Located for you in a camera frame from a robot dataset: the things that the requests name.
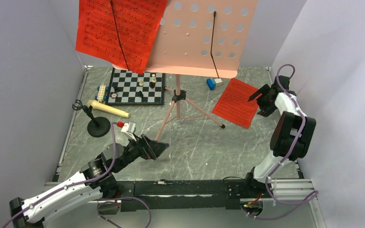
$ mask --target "white wall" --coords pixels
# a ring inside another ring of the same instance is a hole
[[[48,0],[0,0],[0,227],[54,175],[83,74]]]
[[[76,43],[78,0],[50,0],[73,44]],[[271,66],[306,0],[258,0],[240,63]],[[109,66],[107,61],[78,53],[85,65]]]
[[[301,169],[328,228],[365,227],[365,1],[308,0],[273,63],[317,127]]]

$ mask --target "red cap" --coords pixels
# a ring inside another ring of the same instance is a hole
[[[121,121],[118,121],[118,123],[117,123],[117,127],[123,127],[124,126],[124,123],[123,122],[121,122]]]

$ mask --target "musical notes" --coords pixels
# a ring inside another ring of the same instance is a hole
[[[167,0],[79,0],[76,51],[129,69],[145,70]]]
[[[249,128],[258,105],[256,100],[248,102],[248,98],[257,88],[232,78],[212,113],[242,127]]]

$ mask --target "round black base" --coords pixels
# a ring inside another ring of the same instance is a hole
[[[98,127],[96,127],[93,120],[91,120],[89,122],[89,124],[87,124],[87,132],[89,133],[89,135],[91,135],[95,138],[106,135],[110,131],[110,128],[111,128],[110,121],[107,118],[102,117],[102,116],[96,117],[95,119],[97,120],[97,122],[100,125]]]

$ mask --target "music stand tripod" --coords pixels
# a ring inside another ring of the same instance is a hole
[[[199,107],[196,103],[194,103],[192,100],[188,99],[186,97],[186,91],[181,90],[181,75],[175,75],[175,90],[168,88],[168,87],[164,87],[166,90],[173,92],[174,96],[172,98],[171,101],[171,105],[169,110],[167,111],[166,117],[163,120],[162,125],[160,126],[159,132],[156,135],[155,140],[158,141],[160,138],[160,135],[162,134],[163,128],[164,126],[166,126],[166,124],[168,124],[171,120],[173,119],[177,119],[177,120],[183,120],[183,119],[191,119],[191,118],[196,118],[196,117],[201,117],[201,116],[207,116],[209,117],[211,120],[213,120],[215,123],[217,123],[221,128],[225,128],[226,126],[224,124],[222,124],[220,121],[216,120],[215,117],[211,116],[211,114],[209,114],[208,112],[206,112],[205,110],[203,110],[201,107]],[[181,117],[181,100],[185,100],[188,103],[190,103],[192,106],[194,106],[194,108],[198,109],[200,112],[203,113],[203,115],[194,115],[194,116],[188,116],[188,117]],[[177,113],[176,116],[173,117],[172,119],[170,119],[169,121],[168,118],[174,108],[174,105],[176,105],[177,107]]]

